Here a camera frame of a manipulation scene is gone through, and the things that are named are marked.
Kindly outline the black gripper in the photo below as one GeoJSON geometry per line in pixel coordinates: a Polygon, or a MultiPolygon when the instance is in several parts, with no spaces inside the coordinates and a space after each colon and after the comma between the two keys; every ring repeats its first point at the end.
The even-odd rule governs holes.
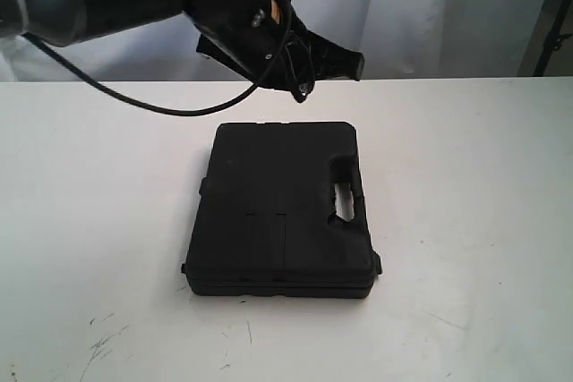
{"type": "Polygon", "coordinates": [[[198,52],[263,88],[362,78],[363,54],[308,33],[291,0],[185,0],[185,13],[201,33],[198,52]]]}

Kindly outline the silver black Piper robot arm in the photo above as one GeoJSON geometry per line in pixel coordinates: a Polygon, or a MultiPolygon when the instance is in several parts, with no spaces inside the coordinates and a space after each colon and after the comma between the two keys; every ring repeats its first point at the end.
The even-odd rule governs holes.
{"type": "Polygon", "coordinates": [[[265,89],[362,76],[362,54],[310,31],[291,0],[1,0],[1,34],[67,47],[180,14],[200,32],[199,53],[265,89]]]}

